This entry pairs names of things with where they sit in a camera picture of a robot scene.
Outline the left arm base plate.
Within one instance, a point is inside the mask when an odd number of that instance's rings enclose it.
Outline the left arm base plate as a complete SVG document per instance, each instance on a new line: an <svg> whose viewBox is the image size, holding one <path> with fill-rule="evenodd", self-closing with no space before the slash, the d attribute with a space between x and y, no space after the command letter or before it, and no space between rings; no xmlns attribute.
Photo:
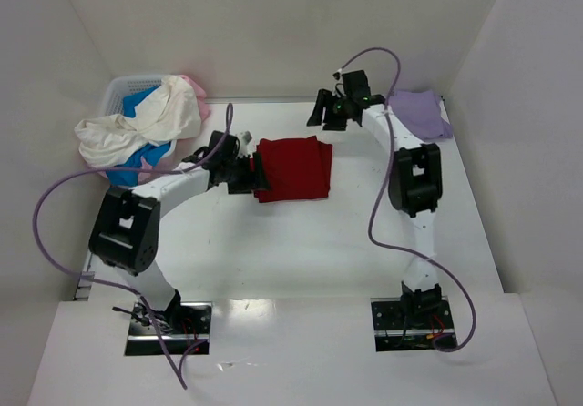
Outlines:
<svg viewBox="0 0 583 406"><path fill-rule="evenodd" d="M197 344L191 352L195 355L208 355L210 350L210 324L212 305L208 302L185 302L181 305L186 312L186 318L172 327L167 322L159 320L162 339L170 355L179 356L189 346ZM141 302L136 302L132 311L116 308L130 316L128 335L124 355L157 356L162 355L158 336Z"/></svg>

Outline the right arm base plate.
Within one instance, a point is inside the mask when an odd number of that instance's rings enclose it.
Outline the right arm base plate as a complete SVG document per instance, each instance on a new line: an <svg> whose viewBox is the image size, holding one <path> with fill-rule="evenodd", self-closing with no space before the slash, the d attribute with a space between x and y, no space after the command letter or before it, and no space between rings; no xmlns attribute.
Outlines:
<svg viewBox="0 0 583 406"><path fill-rule="evenodd" d="M372 299L371 312L377 352L434 350L434 342L447 350L458 345L447 298L436 310L414 320L405 320L397 298Z"/></svg>

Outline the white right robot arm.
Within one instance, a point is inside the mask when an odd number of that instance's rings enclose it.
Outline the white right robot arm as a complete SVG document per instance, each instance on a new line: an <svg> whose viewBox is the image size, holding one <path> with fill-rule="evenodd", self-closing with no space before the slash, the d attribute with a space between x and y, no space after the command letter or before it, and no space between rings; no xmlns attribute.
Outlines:
<svg viewBox="0 0 583 406"><path fill-rule="evenodd" d="M318 91L309 127L344 131L349 121L369 131L390 158L383 187L411 232L413 258L401 281L400 312L405 327L418 327L438 310L442 289L434 263L435 215L443 195L441 152L399 120L381 95L374 95L363 70L333 74L333 91Z"/></svg>

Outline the red t shirt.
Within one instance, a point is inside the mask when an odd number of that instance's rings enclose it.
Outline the red t shirt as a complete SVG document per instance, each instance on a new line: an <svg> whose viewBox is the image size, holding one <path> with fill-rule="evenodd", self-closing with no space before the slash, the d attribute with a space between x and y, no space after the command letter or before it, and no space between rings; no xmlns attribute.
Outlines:
<svg viewBox="0 0 583 406"><path fill-rule="evenodd" d="M256 191L260 203L328 198L332 144L316 136L261 139L257 148L270 190Z"/></svg>

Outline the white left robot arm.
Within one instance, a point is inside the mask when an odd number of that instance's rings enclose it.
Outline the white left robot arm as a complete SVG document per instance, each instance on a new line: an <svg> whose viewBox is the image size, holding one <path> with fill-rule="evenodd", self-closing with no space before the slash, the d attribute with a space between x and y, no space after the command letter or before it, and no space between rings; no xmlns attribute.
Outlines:
<svg viewBox="0 0 583 406"><path fill-rule="evenodd" d="M213 131L207 146L170 171L133 188L112 187L104 196L89 250L117 270L168 329L180 329L190 315L156 262L160 221L220 184L231 195L270 189L261 156L249 152L250 142L248 131L236 136Z"/></svg>

